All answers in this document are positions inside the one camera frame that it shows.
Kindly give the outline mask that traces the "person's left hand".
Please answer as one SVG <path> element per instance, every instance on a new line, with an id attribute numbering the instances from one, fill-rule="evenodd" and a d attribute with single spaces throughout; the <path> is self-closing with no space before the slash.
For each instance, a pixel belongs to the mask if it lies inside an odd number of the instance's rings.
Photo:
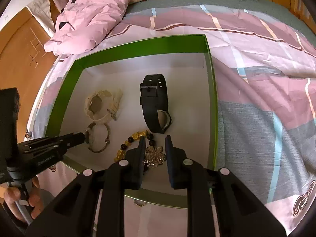
<path id="1" fill-rule="evenodd" d="M 32 179 L 28 200 L 23 200 L 21 196 L 21 191 L 15 186 L 8 187 L 4 191 L 4 200 L 10 211 L 18 220 L 28 223 L 44 210 L 38 177 Z"/>

